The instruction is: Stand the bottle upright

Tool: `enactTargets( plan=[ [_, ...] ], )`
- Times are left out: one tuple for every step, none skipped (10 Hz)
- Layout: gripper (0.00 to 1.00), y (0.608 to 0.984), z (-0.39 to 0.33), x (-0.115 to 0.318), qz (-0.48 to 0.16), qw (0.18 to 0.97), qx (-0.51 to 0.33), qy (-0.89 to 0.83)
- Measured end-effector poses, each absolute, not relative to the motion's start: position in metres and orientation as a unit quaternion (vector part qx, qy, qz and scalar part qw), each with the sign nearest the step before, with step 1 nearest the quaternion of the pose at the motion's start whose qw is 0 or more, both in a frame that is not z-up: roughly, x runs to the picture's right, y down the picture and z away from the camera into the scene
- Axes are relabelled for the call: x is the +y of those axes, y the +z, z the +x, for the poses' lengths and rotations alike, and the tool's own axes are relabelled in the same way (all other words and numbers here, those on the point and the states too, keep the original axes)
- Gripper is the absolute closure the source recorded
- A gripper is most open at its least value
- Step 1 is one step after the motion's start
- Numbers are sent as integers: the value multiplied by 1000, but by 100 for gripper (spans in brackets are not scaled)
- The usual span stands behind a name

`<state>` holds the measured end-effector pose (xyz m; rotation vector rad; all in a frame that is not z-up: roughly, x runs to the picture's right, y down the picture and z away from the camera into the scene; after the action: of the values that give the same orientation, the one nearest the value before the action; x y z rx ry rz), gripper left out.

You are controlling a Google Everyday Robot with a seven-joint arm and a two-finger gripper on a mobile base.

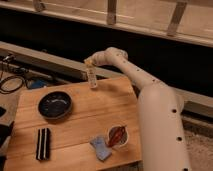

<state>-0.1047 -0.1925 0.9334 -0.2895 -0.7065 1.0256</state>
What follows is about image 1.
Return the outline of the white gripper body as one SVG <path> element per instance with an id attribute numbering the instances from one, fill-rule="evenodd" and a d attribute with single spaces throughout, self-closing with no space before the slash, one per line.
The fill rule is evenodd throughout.
<path id="1" fill-rule="evenodd" d="M 93 54 L 84 60 L 87 68 L 94 68 L 102 65 L 102 56 L 100 54 Z"/>

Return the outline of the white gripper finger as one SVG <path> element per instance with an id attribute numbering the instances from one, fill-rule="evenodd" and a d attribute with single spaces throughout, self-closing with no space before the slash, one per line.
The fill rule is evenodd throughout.
<path id="1" fill-rule="evenodd" d="M 87 78 L 88 78 L 90 88 L 96 88 L 98 86 L 97 77 L 96 77 L 94 68 L 87 69 Z"/>

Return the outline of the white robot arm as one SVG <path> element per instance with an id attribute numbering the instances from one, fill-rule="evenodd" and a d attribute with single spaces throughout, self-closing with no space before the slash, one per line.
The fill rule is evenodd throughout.
<path id="1" fill-rule="evenodd" d="M 112 65 L 140 90 L 138 114 L 144 171 L 192 171 L 181 112 L 183 98 L 169 85 L 128 61 L 126 51 L 109 47 L 84 60 L 87 68 Z"/>

